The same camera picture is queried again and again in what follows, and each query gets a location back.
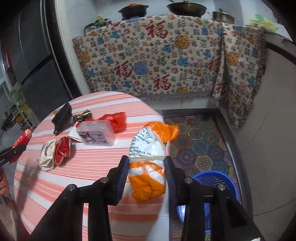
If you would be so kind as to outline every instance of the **plastic container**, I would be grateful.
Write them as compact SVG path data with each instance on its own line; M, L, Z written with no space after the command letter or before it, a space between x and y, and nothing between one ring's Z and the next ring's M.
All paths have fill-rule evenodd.
M112 146L115 134L108 120L83 121L77 133L85 145Z
M223 172L219 171L205 171L200 172L192 177L194 180L198 181L202 185L216 187L218 184L224 184L233 196L238 200L239 194L235 188L235 185L231 178L224 174ZM185 216L185 206L178 206L177 207L177 214L181 222L184 222ZM205 231L209 232L211 227L210 222L210 205L205 203Z

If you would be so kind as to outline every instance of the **cloth with chinese characters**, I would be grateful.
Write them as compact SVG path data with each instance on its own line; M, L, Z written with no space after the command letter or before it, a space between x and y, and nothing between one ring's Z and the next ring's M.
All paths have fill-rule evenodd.
M155 100L212 96L238 127L260 83L261 39L255 28L154 15L93 30L73 45L91 92Z

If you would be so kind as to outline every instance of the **blue basket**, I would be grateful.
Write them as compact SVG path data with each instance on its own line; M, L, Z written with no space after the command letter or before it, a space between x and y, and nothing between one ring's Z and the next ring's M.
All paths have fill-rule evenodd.
M216 187L218 184L224 184L233 196L238 200L239 194L236 190L236 187L229 176L224 174L223 172L219 171L205 171L200 172L193 176L193 179L198 181L202 185ZM185 206L178 206L177 207L177 214L181 222L184 222L184 215L185 215ZM205 203L205 231L210 231L210 205Z

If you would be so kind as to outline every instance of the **patterned floor mat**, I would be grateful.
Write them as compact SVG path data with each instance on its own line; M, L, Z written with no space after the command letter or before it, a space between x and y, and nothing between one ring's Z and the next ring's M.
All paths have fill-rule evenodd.
M239 191L237 175L232 158L225 144L224 138L213 116L200 114L195 116L164 117L169 125L178 125L180 128L176 140L170 144L170 156L176 167L182 168L186 176L207 170L217 170L230 176ZM173 240L179 241L183 224L178 217L171 223Z

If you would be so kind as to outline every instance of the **striped tablecloth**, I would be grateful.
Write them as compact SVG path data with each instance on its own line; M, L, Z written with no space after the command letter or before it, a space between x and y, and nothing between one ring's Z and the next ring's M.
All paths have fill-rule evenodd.
M118 165L122 155L128 155L133 136L146 123L163 122L163 117L144 102L120 92L93 93L76 98L70 104L74 114L89 109L94 118L125 112L127 127L124 132L116 134L112 147L87 146L73 142L70 158L53 171L44 171L38 165L42 145L50 139L66 136L71 128L55 137L51 114L40 123L32 134L27 150L18 160L14 179L16 204L29 233L67 185L90 185L105 177L111 168ZM131 197L131 192L132 188L127 179L119 205L108 208L113 240L168 240L168 193L139 204ZM88 204L85 204L83 240L88 240L87 215Z

